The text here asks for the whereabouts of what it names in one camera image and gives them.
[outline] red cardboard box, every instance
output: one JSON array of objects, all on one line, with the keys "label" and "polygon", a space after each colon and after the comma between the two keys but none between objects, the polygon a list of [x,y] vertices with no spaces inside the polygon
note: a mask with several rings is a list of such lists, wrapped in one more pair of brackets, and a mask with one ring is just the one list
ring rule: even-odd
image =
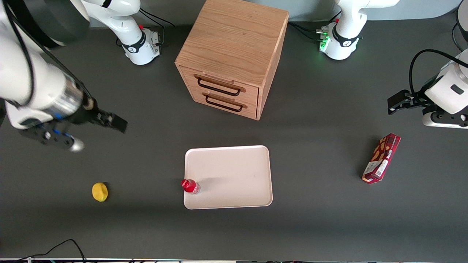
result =
[{"label": "red cardboard box", "polygon": [[385,175],[396,148],[400,143],[400,136],[393,133],[380,139],[377,148],[375,148],[371,161],[362,175],[362,180],[368,184],[380,182]]}]

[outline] white tray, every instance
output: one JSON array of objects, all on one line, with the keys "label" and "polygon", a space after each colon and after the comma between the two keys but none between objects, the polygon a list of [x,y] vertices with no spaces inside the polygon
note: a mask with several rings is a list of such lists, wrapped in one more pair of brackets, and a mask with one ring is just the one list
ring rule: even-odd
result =
[{"label": "white tray", "polygon": [[185,179],[200,185],[183,193],[188,209],[268,206],[273,201],[270,155],[263,145],[191,149],[185,154]]}]

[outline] black metal handle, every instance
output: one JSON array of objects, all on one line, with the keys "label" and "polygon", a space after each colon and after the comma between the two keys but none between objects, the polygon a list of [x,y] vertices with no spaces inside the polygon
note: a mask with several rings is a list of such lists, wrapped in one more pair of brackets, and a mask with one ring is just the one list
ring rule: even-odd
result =
[{"label": "black metal handle", "polygon": [[237,92],[236,92],[236,93],[232,93],[232,92],[229,92],[229,91],[225,91],[225,90],[222,90],[222,89],[219,89],[219,88],[214,88],[214,87],[211,87],[211,86],[202,84],[202,83],[200,83],[201,80],[202,80],[201,78],[198,78],[198,85],[199,85],[200,87],[203,87],[203,88],[207,88],[207,89],[210,89],[210,90],[214,90],[214,91],[217,91],[217,92],[221,92],[221,93],[224,93],[224,94],[229,95],[229,96],[238,96],[238,95],[241,93],[241,89],[240,89],[240,88],[237,88]]},{"label": "black metal handle", "polygon": [[210,98],[210,96],[205,95],[205,101],[206,101],[206,103],[211,104],[211,105],[214,105],[214,106],[218,106],[218,107],[221,107],[221,108],[224,108],[224,109],[227,109],[227,110],[232,110],[232,111],[234,111],[234,112],[240,112],[240,111],[242,110],[242,108],[244,107],[243,105],[235,104],[236,106],[239,106],[240,108],[239,108],[239,109],[234,109],[234,108],[230,108],[230,107],[228,107],[228,106],[224,106],[224,105],[218,104],[218,103],[216,103],[216,102],[211,102],[211,101],[208,100],[208,98]]}]

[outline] lemon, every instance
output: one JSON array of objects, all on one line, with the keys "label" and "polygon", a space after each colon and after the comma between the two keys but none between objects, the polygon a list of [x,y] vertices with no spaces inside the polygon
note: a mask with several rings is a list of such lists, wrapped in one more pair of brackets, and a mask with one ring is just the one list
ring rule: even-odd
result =
[{"label": "lemon", "polygon": [[107,187],[104,183],[95,183],[93,185],[93,197],[96,201],[104,202],[107,199]]}]

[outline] dark gray tabletop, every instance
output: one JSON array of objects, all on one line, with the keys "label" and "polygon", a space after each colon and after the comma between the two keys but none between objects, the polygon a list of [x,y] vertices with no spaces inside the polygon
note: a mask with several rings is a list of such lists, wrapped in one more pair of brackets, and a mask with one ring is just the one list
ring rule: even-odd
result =
[{"label": "dark gray tabletop", "polygon": [[[128,120],[127,133],[74,127],[86,148],[73,154],[6,121],[0,255],[44,253],[74,238],[90,258],[467,262],[468,131],[425,127],[420,110],[387,115],[387,98],[408,87],[414,54],[457,54],[454,23],[453,15],[368,22],[345,61],[289,27],[260,121],[192,101],[174,66],[189,27],[168,28],[162,56],[146,66],[133,65],[110,30],[92,30],[54,53],[100,107]],[[416,87],[446,62],[423,55]],[[386,177],[367,185],[361,173],[391,132],[402,141]],[[184,207],[187,150],[259,144],[270,150],[270,206]],[[91,196],[96,182],[110,185],[105,203]],[[67,244],[50,256],[79,254]]]}]

